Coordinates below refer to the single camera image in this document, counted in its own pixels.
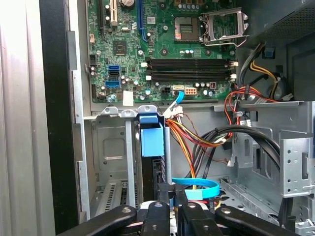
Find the pci slot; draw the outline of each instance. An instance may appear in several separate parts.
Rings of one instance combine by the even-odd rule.
[[[112,26],[117,26],[117,0],[110,0],[110,23]]]
[[[103,0],[97,0],[97,25],[99,30],[102,32],[104,32],[104,18],[103,18]]]

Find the chip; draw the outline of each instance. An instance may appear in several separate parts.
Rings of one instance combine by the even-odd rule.
[[[147,22],[148,22],[148,25],[155,25],[156,24],[156,18],[154,16],[148,16]]]
[[[124,40],[113,42],[114,55],[125,56],[127,54],[127,42]]]

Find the motherboard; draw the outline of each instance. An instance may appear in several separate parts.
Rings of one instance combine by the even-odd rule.
[[[235,46],[205,46],[208,12],[232,0],[88,0],[93,102],[217,101],[231,90]],[[211,18],[212,34],[233,35],[236,16]]]

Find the pci express slot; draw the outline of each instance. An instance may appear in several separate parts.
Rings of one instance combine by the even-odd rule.
[[[99,30],[104,31],[104,18],[103,18],[103,0],[97,0],[97,25]]]
[[[153,81],[225,81],[229,74],[225,71],[151,71]]]

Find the sata port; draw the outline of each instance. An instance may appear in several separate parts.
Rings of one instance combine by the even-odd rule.
[[[173,90],[184,90],[184,85],[173,85]]]
[[[105,87],[107,88],[117,88],[120,87],[120,83],[118,80],[105,81]]]
[[[119,71],[109,71],[108,75],[110,75],[110,76],[119,76]]]

